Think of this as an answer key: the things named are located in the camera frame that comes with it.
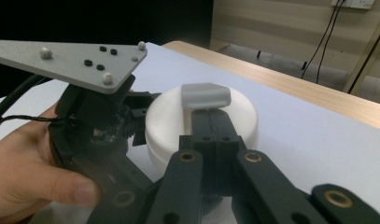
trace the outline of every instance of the screw hole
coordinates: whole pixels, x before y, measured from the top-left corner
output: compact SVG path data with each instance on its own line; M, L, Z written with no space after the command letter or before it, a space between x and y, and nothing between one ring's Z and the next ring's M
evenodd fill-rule
M310 224L311 222L309 221L309 218L304 216L301 213L293 213L291 215L291 219L296 223L296 224Z
M135 199L134 193L131 191L122 191L118 194L113 199L114 205L117 207L126 207L129 204L133 203Z
M261 156L255 152L248 152L245 155L245 159L251 162L258 162L258 161L261 161Z
M180 221L180 216L176 213L167 213L163 216L164 224L177 224Z
M349 208L353 206L352 200L337 190L327 190L324 192L324 197L327 199L327 201L329 201L329 203L332 203L338 207Z
M195 155L192 153L186 152L180 155L180 160L186 161L186 162L195 161Z

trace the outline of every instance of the gray mounting plate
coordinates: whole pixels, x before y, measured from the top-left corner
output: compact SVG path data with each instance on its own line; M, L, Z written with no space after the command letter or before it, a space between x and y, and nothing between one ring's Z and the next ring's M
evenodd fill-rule
M106 51L99 50L101 46L106 47ZM0 40L0 63L111 94L146 57L147 50L142 47L140 44L129 46ZM52 52L51 58L41 57L40 51L43 48ZM111 49L115 49L117 55L111 54ZM92 60L92 66L86 66L85 60ZM105 69L96 69L97 64L102 64ZM105 73L111 74L112 81L109 79L104 82Z

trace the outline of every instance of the black metal bracket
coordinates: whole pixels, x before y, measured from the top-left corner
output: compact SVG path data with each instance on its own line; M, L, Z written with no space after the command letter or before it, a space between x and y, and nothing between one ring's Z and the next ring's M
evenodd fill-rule
M157 95L130 93L134 77L113 95L69 86L49 126L61 166L93 179L102 200L88 223L200 223L221 197L232 197L238 223L380 223L359 197L333 185L311 195L296 189L264 153L249 150L229 115L195 110L191 135L180 136L164 177L153 183L127 157L127 139L144 144L144 117Z

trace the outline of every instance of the wooden table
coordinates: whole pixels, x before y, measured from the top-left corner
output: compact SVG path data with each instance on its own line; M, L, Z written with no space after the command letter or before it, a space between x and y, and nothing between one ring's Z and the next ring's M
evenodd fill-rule
M380 129L380 104L181 41L163 46Z

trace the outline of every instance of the white wall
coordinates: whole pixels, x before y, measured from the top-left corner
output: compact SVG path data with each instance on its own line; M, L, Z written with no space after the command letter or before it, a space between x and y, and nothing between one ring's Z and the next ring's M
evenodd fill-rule
M332 12L331 0L215 0L212 38L309 61ZM378 22L380 0L368 11L343 8L323 64L352 72Z

